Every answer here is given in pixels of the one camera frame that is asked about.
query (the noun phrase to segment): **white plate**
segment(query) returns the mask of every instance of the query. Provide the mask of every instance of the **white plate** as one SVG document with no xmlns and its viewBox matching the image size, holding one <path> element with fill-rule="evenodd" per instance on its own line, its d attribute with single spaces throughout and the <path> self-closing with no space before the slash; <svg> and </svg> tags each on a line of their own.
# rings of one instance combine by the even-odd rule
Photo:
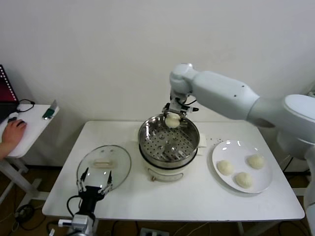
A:
<svg viewBox="0 0 315 236">
<path fill-rule="evenodd" d="M 223 141 L 219 143 L 212 154 L 212 163 L 221 179 L 231 187 L 245 193 L 260 193 L 268 188 L 272 181 L 272 170 L 265 158 L 265 165 L 260 170 L 250 167 L 247 158 L 253 154 L 260 153 L 259 150 L 242 141 Z M 220 173 L 217 163 L 222 160 L 231 162 L 234 172 L 225 176 Z M 242 188 L 235 181 L 235 176 L 240 172 L 249 173 L 252 176 L 253 184 L 251 188 Z"/>
</svg>

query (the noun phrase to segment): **power strip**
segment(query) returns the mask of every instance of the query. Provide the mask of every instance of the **power strip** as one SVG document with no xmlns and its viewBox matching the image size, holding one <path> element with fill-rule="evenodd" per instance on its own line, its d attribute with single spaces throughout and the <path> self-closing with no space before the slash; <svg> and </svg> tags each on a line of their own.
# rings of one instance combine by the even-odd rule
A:
<svg viewBox="0 0 315 236">
<path fill-rule="evenodd" d="M 169 232 L 142 228 L 140 236 L 169 236 Z"/>
</svg>

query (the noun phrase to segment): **mouse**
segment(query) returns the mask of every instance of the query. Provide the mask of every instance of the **mouse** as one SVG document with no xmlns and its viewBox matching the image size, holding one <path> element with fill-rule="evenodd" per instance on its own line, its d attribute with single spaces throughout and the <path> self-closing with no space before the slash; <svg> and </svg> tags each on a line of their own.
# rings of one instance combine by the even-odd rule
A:
<svg viewBox="0 0 315 236">
<path fill-rule="evenodd" d="M 25 123 L 25 121 L 23 121 L 23 120 L 20 121 L 16 127 L 18 127 L 20 124 L 23 124 L 23 123 Z"/>
</svg>

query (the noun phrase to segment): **laptop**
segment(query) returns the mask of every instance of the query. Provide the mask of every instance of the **laptop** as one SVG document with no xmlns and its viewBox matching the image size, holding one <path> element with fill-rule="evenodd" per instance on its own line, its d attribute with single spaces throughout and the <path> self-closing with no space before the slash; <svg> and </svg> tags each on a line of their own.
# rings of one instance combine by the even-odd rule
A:
<svg viewBox="0 0 315 236">
<path fill-rule="evenodd" d="M 16 111 L 19 100 L 9 82 L 9 79 L 0 65 L 0 123 L 11 113 Z"/>
</svg>

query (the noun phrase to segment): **floor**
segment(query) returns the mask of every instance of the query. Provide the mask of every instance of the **floor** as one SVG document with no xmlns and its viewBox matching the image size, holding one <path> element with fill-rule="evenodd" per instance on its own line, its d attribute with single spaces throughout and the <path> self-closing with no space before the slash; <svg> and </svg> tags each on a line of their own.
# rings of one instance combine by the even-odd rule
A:
<svg viewBox="0 0 315 236">
<path fill-rule="evenodd" d="M 24 174 L 25 178 L 32 182 L 35 178 L 42 178 L 43 181 L 39 187 L 40 191 L 50 191 L 53 187 L 54 182 L 56 181 L 59 170 L 37 170 L 32 169 L 27 174 Z M 304 177 L 294 177 L 290 181 L 292 187 L 306 187 L 308 182 Z M 9 180 L 6 176 L 0 174 L 0 193 L 6 188 L 9 184 Z M 24 192 L 18 187 L 13 188 L 9 195 L 6 197 L 4 202 L 0 205 L 0 236 L 45 236 L 48 235 L 46 233 L 46 224 L 49 221 L 57 220 L 57 218 L 47 217 L 45 221 L 36 229 L 32 231 L 25 231 L 21 227 L 14 232 L 12 232 L 12 228 L 14 229 L 14 199 L 16 196 L 16 205 L 21 201 L 24 196 Z M 299 197 L 299 201 L 302 203 L 303 198 Z M 31 204 L 34 207 L 39 207 L 43 204 L 43 201 L 32 201 Z M 44 219 L 44 215 L 41 213 L 41 210 L 36 210 L 34 217 L 29 221 L 23 224 L 24 228 L 32 228 L 36 226 L 39 222 Z M 304 218 L 302 220 L 304 225 L 308 227 L 307 220 Z M 137 235 L 137 226 L 134 221 L 118 221 L 115 224 L 114 230 L 112 234 L 110 231 L 112 230 L 113 224 L 115 221 L 100 221 L 97 228 L 98 236 L 136 236 Z M 273 228 L 266 231 L 262 236 L 304 236 L 309 235 L 306 229 L 304 228 L 301 221 L 293 221 L 292 223 L 282 223 L 280 230 L 281 234 L 278 232 L 279 224 L 274 226 Z M 174 233 L 185 225 L 185 222 L 137 222 L 138 227 L 141 228 L 149 228 L 156 229 L 161 231 L 167 231 L 170 233 L 170 236 L 173 236 Z M 193 229 L 201 226 L 203 223 L 188 223 L 185 227 L 176 233 L 176 236 L 187 236 Z M 250 228 L 254 223 L 245 223 L 244 229 Z M 67 228 L 58 228 L 55 227 L 55 236 L 64 236 L 67 233 Z M 200 229 L 196 230 L 191 236 L 207 236 L 209 232 L 212 236 L 237 236 L 238 229 L 236 223 L 210 223 L 207 224 Z"/>
</svg>

